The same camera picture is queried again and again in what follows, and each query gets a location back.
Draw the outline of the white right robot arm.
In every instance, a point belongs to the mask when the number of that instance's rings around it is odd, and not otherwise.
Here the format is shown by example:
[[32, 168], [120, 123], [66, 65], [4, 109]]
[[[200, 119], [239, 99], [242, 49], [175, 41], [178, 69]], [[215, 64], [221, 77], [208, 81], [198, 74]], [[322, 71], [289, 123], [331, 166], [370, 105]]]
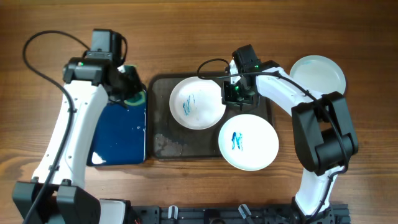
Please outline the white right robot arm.
[[295, 153], [303, 165], [301, 185], [292, 201], [294, 220], [312, 223], [324, 218], [331, 209], [335, 180], [348, 171], [359, 146], [344, 96], [311, 90], [274, 61], [234, 59], [226, 72], [233, 92], [250, 89], [291, 116]]

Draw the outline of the pale green plate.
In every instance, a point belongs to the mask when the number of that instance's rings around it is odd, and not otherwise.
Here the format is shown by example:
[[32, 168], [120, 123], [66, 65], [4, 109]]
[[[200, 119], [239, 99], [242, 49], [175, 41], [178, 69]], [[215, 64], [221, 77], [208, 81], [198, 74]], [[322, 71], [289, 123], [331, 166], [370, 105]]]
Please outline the pale green plate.
[[342, 69], [331, 59], [321, 55], [309, 55], [296, 61], [289, 75], [294, 79], [321, 93], [337, 91], [344, 95], [346, 78]]

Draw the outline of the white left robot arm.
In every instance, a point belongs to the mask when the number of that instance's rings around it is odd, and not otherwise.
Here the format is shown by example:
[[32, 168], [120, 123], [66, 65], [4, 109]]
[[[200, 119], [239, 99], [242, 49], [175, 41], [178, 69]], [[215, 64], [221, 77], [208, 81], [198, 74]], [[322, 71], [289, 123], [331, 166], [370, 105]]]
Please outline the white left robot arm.
[[15, 184], [12, 199], [24, 223], [127, 223], [131, 204], [85, 191], [85, 169], [109, 99], [124, 101], [141, 91], [136, 68], [72, 58], [63, 81], [63, 103], [45, 155], [30, 182]]

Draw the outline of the white plate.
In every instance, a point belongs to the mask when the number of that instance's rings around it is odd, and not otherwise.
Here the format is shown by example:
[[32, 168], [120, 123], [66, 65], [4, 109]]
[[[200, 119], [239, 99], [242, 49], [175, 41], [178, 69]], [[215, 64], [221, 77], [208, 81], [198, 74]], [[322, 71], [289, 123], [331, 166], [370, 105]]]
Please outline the white plate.
[[169, 108], [177, 123], [193, 130], [214, 126], [226, 111], [219, 84], [198, 77], [186, 78], [175, 86]]
[[279, 138], [264, 118], [240, 114], [221, 127], [218, 146], [224, 159], [233, 167], [257, 171], [269, 166], [277, 157]]

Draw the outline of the green yellow sponge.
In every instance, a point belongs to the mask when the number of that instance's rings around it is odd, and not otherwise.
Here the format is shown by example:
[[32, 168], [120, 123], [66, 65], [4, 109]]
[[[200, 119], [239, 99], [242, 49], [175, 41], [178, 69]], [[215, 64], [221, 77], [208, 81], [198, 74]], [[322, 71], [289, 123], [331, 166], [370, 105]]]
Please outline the green yellow sponge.
[[139, 106], [146, 102], [146, 86], [141, 82], [141, 78], [138, 75], [136, 66], [134, 65], [121, 65], [118, 70], [121, 73], [125, 73], [129, 75], [134, 81], [137, 81], [140, 84], [141, 88], [139, 92], [137, 92], [132, 98], [124, 100], [124, 104], [128, 106]]

